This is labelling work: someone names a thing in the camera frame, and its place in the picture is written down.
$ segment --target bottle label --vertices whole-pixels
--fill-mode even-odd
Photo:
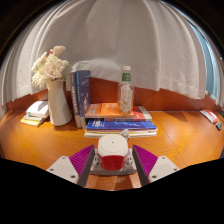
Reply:
[[[130,73],[123,73],[122,81],[131,81],[131,74]]]
[[[129,85],[123,85],[121,87],[121,110],[128,112],[131,110],[132,90]]]

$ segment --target blue book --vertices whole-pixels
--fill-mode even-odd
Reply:
[[[78,97],[77,97],[77,87],[76,87],[76,73],[72,72],[70,74],[70,84],[71,84],[71,97],[72,97],[72,105],[74,111],[74,117],[77,128],[81,128],[81,119],[79,114],[79,107],[78,107]]]
[[[156,130],[157,127],[153,124],[152,121],[130,121],[130,122],[122,122],[122,121],[105,121],[104,119],[90,119],[87,127],[87,130],[95,129],[95,130]]]
[[[78,108],[83,129],[86,128],[85,113],[88,110],[89,105],[91,104],[90,77],[91,73],[89,70],[76,71]]]

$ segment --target plastic bottle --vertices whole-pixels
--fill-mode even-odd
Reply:
[[[117,103],[118,111],[128,115],[133,110],[134,85],[131,83],[131,67],[123,66],[122,81],[118,84]]]

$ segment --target orange book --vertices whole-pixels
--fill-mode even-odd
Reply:
[[[118,111],[117,103],[99,103],[90,104],[85,118],[107,118],[107,117],[134,117],[134,113],[131,112],[128,116],[122,115]]]

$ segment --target white vase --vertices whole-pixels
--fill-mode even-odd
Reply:
[[[48,105],[50,121],[54,126],[62,126],[72,119],[63,90],[63,80],[48,81]]]

